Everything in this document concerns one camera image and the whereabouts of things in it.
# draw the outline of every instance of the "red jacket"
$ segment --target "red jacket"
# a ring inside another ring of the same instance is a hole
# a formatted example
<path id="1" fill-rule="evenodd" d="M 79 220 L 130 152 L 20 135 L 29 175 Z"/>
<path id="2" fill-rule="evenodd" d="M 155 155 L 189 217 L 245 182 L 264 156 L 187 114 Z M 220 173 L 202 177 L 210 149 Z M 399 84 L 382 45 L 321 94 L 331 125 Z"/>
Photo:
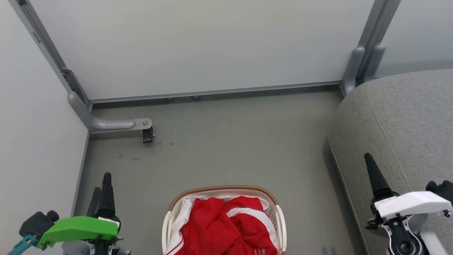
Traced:
<path id="1" fill-rule="evenodd" d="M 277 255 L 277 234 L 258 198 L 187 199 L 167 255 Z"/>

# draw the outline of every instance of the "printed number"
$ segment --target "printed number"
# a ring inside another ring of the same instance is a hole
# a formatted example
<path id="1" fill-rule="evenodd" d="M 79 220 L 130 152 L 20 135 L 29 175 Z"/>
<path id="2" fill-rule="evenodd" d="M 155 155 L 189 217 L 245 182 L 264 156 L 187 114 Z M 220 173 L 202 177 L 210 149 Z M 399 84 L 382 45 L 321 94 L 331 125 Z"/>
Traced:
<path id="1" fill-rule="evenodd" d="M 265 249 L 258 249 L 258 253 L 256 253 L 256 250 L 253 250 L 255 252 L 255 255 L 266 255 L 266 250 Z"/>

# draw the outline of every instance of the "gray sofa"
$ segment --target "gray sofa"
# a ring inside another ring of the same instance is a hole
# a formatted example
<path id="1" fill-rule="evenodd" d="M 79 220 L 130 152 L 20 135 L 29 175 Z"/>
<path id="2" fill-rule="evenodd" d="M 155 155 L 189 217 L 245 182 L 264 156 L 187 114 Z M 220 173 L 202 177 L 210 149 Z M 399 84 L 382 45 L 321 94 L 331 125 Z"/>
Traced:
<path id="1" fill-rule="evenodd" d="M 365 230 L 373 195 L 363 155 L 373 155 L 400 194 L 424 191 L 429 181 L 453 181 L 453 69 L 362 84 L 339 106 L 329 141 L 366 249 L 385 254 L 388 239 Z M 430 215 L 424 227 L 453 254 L 453 218 Z"/>

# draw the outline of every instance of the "basket handle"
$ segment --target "basket handle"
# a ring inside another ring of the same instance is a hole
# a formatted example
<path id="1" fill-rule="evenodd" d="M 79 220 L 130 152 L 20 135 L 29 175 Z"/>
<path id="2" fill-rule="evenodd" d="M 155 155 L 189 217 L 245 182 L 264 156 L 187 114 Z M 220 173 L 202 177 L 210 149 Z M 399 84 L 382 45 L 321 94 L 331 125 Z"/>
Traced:
<path id="1" fill-rule="evenodd" d="M 281 237 L 280 237 L 280 245 L 282 247 L 282 254 L 286 254 L 286 223 L 284 221 L 284 216 L 283 216 L 283 211 L 282 209 L 280 208 L 280 206 L 276 205 L 275 206 L 277 208 L 277 216 L 279 218 L 279 222 L 280 222 L 280 229 L 281 229 Z"/>
<path id="2" fill-rule="evenodd" d="M 162 254 L 167 254 L 167 232 L 169 227 L 169 219 L 171 212 L 167 212 L 164 218 L 164 225 L 162 226 Z"/>

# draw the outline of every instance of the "black caster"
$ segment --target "black caster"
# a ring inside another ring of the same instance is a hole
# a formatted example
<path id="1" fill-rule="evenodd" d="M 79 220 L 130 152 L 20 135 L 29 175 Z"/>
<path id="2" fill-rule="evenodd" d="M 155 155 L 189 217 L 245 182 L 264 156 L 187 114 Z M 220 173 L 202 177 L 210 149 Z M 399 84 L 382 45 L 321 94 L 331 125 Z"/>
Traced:
<path id="1" fill-rule="evenodd" d="M 143 143 L 153 142 L 154 140 L 153 127 L 144 129 L 142 132 L 143 132 Z"/>

